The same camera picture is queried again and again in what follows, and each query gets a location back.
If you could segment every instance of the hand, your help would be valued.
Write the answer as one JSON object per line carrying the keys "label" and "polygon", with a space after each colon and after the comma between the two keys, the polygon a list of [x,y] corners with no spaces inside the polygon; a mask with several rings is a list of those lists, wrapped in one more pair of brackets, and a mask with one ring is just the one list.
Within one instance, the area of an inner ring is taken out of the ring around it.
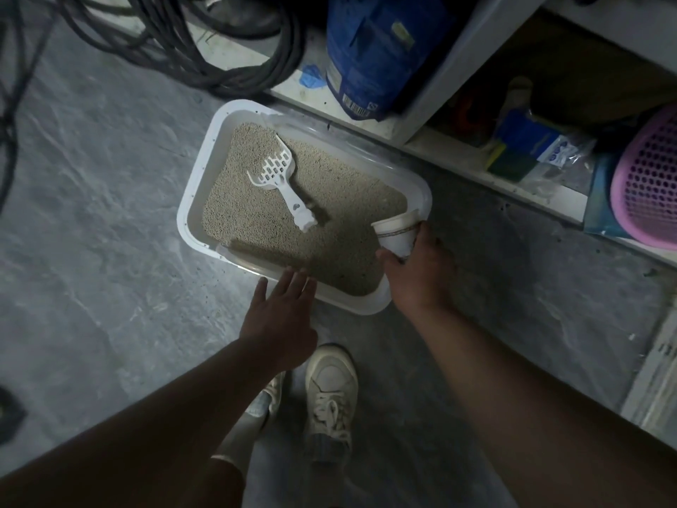
{"label": "hand", "polygon": [[397,308],[408,318],[428,309],[452,307],[449,288],[455,273],[453,257],[439,245],[426,221],[420,224],[406,264],[387,249],[377,250]]}
{"label": "hand", "polygon": [[300,366],[317,347],[317,332],[310,327],[317,280],[292,267],[282,273],[266,299],[268,280],[258,279],[249,311],[244,316],[241,339],[258,339],[280,372]]}

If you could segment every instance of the person's right arm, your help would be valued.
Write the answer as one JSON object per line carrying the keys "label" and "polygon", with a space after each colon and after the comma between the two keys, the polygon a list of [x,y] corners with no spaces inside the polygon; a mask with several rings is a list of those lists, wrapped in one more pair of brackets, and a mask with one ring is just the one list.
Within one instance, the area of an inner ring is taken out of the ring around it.
{"label": "person's right arm", "polygon": [[522,508],[677,506],[677,453],[534,366],[459,313],[452,257],[422,223],[407,264],[379,250],[483,449]]}

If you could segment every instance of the leg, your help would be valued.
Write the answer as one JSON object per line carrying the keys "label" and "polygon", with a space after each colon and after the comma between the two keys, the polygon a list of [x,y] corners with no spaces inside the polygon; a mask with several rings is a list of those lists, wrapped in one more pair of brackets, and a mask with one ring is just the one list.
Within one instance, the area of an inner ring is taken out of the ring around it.
{"label": "leg", "polygon": [[207,463],[183,502],[185,508],[239,508],[256,439],[280,407],[284,373],[275,376],[251,402]]}
{"label": "leg", "polygon": [[306,508],[333,508],[343,501],[343,467],[350,457],[351,422],[358,401],[358,375],[346,351],[336,345],[317,348],[305,377],[310,458]]}

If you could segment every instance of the white paper cup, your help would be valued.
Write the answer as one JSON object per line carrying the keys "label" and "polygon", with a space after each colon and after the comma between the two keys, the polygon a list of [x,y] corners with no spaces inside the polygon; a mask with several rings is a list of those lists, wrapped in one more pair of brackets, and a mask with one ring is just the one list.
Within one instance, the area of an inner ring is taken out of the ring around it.
{"label": "white paper cup", "polygon": [[406,260],[414,249],[414,240],[419,233],[419,210],[412,210],[383,221],[372,223],[377,233],[378,244]]}

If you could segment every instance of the brush handle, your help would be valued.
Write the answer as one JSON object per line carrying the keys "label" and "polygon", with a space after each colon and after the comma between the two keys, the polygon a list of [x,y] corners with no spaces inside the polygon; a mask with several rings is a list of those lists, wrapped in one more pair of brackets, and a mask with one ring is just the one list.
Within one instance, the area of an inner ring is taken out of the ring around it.
{"label": "brush handle", "polygon": [[275,178],[275,186],[284,198],[287,208],[294,218],[294,224],[303,233],[317,224],[317,219],[315,219],[312,211],[305,205],[297,193],[294,192],[284,176],[278,175]]}

